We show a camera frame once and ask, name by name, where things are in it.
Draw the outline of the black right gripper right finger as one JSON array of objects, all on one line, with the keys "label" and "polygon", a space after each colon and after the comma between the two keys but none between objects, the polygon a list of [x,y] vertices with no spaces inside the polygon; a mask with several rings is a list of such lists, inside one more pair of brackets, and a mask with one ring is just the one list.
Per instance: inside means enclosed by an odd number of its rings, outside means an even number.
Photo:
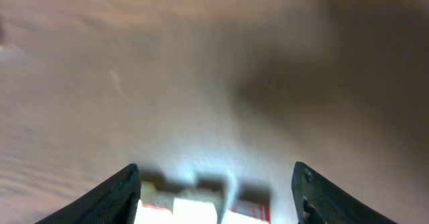
[{"label": "black right gripper right finger", "polygon": [[303,162],[294,165],[291,187],[299,224],[395,224]]}]

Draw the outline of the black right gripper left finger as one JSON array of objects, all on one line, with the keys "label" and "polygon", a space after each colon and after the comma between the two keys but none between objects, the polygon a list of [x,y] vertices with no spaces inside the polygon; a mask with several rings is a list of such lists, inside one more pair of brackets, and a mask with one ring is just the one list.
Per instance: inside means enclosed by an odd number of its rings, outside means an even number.
[{"label": "black right gripper left finger", "polygon": [[133,224],[140,194],[139,169],[129,164],[37,224]]}]

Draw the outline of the soccer ball yellow-top block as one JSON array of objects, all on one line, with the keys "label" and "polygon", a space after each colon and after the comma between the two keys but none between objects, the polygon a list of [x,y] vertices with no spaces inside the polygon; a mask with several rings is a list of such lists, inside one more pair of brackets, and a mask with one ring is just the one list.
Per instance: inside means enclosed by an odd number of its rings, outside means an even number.
[{"label": "soccer ball yellow-top block", "polygon": [[134,224],[173,223],[174,196],[158,190],[152,182],[141,182]]}]

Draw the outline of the red-framed number three block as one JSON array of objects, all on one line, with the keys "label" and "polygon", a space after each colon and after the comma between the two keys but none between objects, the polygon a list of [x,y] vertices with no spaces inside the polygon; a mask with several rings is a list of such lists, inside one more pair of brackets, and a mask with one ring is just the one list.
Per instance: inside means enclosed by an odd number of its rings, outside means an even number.
[{"label": "red-framed number three block", "polygon": [[222,224],[271,224],[269,204],[236,199],[225,211]]}]

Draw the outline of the green N wooden block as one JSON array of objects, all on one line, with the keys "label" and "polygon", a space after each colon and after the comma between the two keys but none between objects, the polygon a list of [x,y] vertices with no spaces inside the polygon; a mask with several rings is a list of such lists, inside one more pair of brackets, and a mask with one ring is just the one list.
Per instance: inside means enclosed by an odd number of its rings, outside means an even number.
[{"label": "green N wooden block", "polygon": [[223,208],[221,191],[193,188],[174,198],[172,215],[177,224],[219,224]]}]

